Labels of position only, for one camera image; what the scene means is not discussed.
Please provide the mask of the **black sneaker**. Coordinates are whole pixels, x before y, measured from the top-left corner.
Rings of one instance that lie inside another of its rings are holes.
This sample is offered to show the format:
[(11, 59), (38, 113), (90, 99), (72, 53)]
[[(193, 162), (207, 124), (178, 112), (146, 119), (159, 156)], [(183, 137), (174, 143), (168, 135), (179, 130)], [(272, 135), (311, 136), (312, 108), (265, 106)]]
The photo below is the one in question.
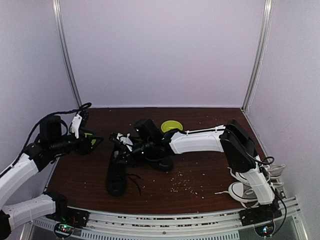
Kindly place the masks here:
[(107, 193), (112, 197), (121, 197), (127, 189), (127, 178), (130, 179), (138, 189), (139, 195), (142, 195), (142, 189), (134, 178), (143, 180), (139, 175), (134, 173), (127, 173), (126, 166), (122, 164), (116, 164), (114, 162), (116, 156), (119, 153), (119, 148), (113, 146), (112, 153), (110, 155), (107, 175), (105, 179), (105, 187)]
[(140, 165), (149, 165), (159, 172), (170, 172), (174, 168), (172, 159), (162, 150), (144, 151), (135, 156)]

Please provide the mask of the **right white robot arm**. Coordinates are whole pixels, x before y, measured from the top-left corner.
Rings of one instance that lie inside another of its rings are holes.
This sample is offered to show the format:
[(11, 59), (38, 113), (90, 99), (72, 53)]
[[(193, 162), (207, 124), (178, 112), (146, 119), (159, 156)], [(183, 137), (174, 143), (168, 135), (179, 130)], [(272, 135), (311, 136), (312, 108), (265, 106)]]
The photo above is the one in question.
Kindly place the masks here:
[(259, 220), (268, 220), (275, 212), (273, 204), (275, 189), (268, 179), (253, 139), (234, 119), (226, 124), (199, 130), (171, 129), (160, 131), (148, 118), (139, 120), (134, 125), (138, 137), (131, 137), (120, 132), (112, 133), (110, 141), (118, 148), (114, 157), (117, 164), (139, 166), (145, 162), (158, 171), (173, 168), (170, 156), (191, 152), (224, 153), (228, 166), (247, 180), (261, 205), (256, 210)]

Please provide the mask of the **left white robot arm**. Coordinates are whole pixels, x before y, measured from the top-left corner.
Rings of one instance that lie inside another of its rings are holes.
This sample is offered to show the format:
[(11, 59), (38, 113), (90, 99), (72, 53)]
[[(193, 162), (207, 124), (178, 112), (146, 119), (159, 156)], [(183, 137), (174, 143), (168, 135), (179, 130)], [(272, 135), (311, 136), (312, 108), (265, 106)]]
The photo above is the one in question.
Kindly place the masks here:
[(27, 180), (41, 172), (57, 158), (75, 151), (80, 155), (92, 153), (104, 138), (97, 135), (60, 137), (55, 142), (34, 142), (22, 155), (0, 174), (0, 238), (5, 240), (17, 227), (39, 217), (53, 215), (60, 222), (72, 218), (67, 198), (55, 191), (44, 192), (31, 200), (7, 205), (7, 200)]

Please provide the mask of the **green plate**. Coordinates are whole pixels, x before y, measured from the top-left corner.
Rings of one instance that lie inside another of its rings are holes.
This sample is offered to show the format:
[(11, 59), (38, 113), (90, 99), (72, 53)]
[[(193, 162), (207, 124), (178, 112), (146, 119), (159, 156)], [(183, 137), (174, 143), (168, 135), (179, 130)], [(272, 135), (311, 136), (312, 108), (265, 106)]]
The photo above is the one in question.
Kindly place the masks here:
[(90, 147), (93, 147), (97, 142), (96, 136), (91, 132), (85, 132), (84, 133), (84, 137), (85, 137), (85, 140), (89, 144)]

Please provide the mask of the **green bowl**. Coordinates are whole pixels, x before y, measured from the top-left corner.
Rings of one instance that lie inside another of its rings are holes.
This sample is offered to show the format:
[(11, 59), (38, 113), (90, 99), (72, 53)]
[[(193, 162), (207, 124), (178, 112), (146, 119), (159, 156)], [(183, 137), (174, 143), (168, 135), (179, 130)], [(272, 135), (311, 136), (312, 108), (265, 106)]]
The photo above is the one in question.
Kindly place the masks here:
[(160, 129), (163, 133), (166, 133), (170, 130), (174, 130), (174, 129), (178, 129), (180, 131), (183, 130), (183, 125), (176, 120), (167, 120), (165, 122), (163, 122), (160, 126)]

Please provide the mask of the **grey sneaker front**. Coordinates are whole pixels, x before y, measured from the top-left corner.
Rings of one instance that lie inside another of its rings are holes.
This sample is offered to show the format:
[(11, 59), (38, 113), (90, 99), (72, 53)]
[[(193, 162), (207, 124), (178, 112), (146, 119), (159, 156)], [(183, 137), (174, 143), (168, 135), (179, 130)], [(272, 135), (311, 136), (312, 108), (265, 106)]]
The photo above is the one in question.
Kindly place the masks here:
[(265, 182), (253, 186), (240, 181), (233, 182), (227, 190), (215, 192), (215, 195), (228, 194), (231, 198), (240, 202), (243, 206), (247, 203), (255, 203), (260, 206), (271, 205), (276, 199), (276, 190), (282, 190), (284, 182)]

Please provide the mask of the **grey sneaker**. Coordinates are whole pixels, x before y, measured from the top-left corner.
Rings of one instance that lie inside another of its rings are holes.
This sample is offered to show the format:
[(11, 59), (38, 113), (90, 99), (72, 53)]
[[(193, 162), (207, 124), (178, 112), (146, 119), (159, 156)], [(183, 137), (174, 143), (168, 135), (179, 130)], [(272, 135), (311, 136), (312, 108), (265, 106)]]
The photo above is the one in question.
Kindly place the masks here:
[(282, 190), (284, 182), (265, 182), (253, 186), (240, 181), (233, 182), (227, 190), (215, 192), (215, 195), (228, 194), (231, 198), (240, 202), (243, 206), (247, 203), (255, 203), (260, 206), (271, 205), (276, 199), (276, 190)]
[[(263, 169), (266, 170), (266, 177), (265, 177), (266, 181), (268, 182), (269, 180), (278, 179), (285, 168), (286, 168), (285, 164), (263, 167)], [(249, 179), (247, 177), (250, 176), (249, 178), (251, 179), (253, 176), (253, 173), (250, 173), (250, 174), (240, 173), (235, 170), (232, 170), (230, 167), (228, 167), (228, 169), (230, 170), (230, 175), (233, 178), (235, 178), (237, 181), (243, 183), (246, 186), (250, 185)]]

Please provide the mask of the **grey sneaker rear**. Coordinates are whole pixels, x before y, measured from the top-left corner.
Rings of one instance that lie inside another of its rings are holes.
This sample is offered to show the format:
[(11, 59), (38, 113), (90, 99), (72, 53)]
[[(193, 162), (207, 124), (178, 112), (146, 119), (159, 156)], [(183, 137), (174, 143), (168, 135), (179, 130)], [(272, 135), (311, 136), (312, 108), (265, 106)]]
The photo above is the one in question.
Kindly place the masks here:
[[(268, 182), (269, 180), (278, 179), (285, 168), (286, 168), (285, 164), (263, 167), (263, 169), (266, 170), (266, 177), (265, 177), (266, 181)], [(243, 183), (246, 186), (250, 185), (249, 179), (247, 177), (250, 176), (249, 178), (251, 179), (253, 176), (253, 173), (250, 173), (250, 174), (240, 173), (235, 170), (232, 170), (230, 167), (228, 167), (228, 169), (230, 170), (230, 175), (233, 178), (235, 178), (237, 181)]]

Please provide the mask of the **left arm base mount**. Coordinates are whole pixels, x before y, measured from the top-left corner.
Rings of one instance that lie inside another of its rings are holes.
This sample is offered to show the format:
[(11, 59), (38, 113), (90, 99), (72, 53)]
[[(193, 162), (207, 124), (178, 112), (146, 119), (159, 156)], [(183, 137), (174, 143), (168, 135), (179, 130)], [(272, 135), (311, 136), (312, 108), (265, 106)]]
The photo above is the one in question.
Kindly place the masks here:
[(86, 210), (67, 207), (64, 212), (47, 214), (47, 219), (55, 221), (53, 233), (59, 239), (65, 240), (78, 230), (87, 226), (90, 213)]

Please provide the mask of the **aluminium front rail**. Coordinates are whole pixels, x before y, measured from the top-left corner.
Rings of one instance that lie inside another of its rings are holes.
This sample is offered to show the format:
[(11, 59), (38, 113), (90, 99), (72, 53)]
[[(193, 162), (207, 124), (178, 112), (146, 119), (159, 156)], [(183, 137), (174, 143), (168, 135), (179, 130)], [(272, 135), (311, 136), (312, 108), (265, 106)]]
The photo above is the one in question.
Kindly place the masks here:
[[(152, 215), (125, 214), (87, 210), (86, 225), (76, 228), (66, 240), (309, 240), (300, 206), (295, 197), (283, 200), (287, 208), (285, 222), (280, 227), (285, 209), (279, 203), (282, 217), (274, 221), (272, 238), (260, 237), (258, 224), (244, 226), (239, 212), (232, 209), (216, 212)], [(54, 233), (56, 221), (46, 217), (23, 226), (19, 240), (63, 240)]]

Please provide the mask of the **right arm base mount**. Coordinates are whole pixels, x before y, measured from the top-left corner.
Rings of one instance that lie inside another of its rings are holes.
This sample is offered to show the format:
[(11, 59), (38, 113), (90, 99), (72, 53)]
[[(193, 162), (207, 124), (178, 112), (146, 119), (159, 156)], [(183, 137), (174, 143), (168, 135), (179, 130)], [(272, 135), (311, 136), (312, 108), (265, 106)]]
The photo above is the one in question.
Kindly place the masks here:
[(260, 205), (248, 207), (239, 212), (242, 226), (253, 225), (255, 233), (261, 238), (270, 238), (276, 232), (275, 219), (282, 216), (279, 206)]

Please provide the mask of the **left aluminium frame post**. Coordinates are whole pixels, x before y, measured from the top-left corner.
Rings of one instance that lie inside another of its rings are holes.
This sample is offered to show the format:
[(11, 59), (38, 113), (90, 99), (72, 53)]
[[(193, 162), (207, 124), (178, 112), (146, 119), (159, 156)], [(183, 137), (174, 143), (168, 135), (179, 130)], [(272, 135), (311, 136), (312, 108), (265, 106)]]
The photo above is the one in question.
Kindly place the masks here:
[(68, 50), (67, 39), (66, 39), (66, 34), (65, 34), (64, 24), (63, 24), (63, 16), (61, 11), (61, 1), (52, 0), (52, 6), (53, 6), (53, 14), (54, 14), (57, 31), (58, 31), (58, 37), (60, 41), (60, 47), (62, 50), (63, 62), (66, 69), (71, 92), (76, 102), (76, 105), (80, 107), (83, 103), (82, 103), (78, 86), (75, 80), (71, 58)]

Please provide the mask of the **aluminium frame post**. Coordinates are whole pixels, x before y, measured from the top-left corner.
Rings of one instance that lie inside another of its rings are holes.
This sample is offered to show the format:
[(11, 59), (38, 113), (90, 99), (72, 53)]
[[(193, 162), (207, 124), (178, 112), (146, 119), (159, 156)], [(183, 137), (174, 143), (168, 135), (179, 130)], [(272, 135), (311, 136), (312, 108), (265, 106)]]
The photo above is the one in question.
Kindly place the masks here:
[(256, 49), (252, 71), (250, 74), (249, 84), (248, 84), (243, 105), (241, 108), (242, 111), (246, 114), (249, 113), (249, 109), (254, 98), (254, 94), (255, 94), (259, 77), (260, 77), (260, 72), (262, 69), (262, 60), (263, 60), (265, 50), (267, 48), (267, 41), (268, 41), (269, 32), (270, 32), (273, 5), (274, 5), (273, 0), (264, 1), (263, 16), (261, 21), (258, 45)]
[(62, 50), (63, 62), (66, 69), (71, 92), (76, 102), (76, 105), (80, 107), (83, 103), (82, 103), (78, 86), (75, 80), (71, 58), (68, 50), (67, 39), (66, 39), (66, 34), (65, 34), (64, 24), (63, 24), (63, 16), (61, 11), (61, 1), (52, 0), (52, 6), (53, 6), (53, 14), (54, 14), (57, 31), (58, 31), (58, 37), (60, 41), (60, 47)]

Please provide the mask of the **right aluminium frame post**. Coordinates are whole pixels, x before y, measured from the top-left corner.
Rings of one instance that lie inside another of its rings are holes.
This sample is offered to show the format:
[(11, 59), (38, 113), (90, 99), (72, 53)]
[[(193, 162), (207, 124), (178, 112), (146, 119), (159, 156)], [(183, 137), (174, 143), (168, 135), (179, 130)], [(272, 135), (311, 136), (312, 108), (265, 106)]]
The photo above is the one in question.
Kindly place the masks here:
[(249, 109), (254, 98), (254, 94), (255, 94), (259, 77), (260, 77), (260, 72), (262, 69), (262, 60), (263, 60), (265, 50), (267, 48), (267, 41), (268, 41), (269, 32), (270, 32), (273, 5), (274, 5), (273, 0), (264, 1), (263, 16), (261, 21), (258, 45), (256, 49), (252, 71), (250, 74), (249, 84), (248, 84), (243, 105), (241, 108), (242, 111), (246, 114), (249, 113)]

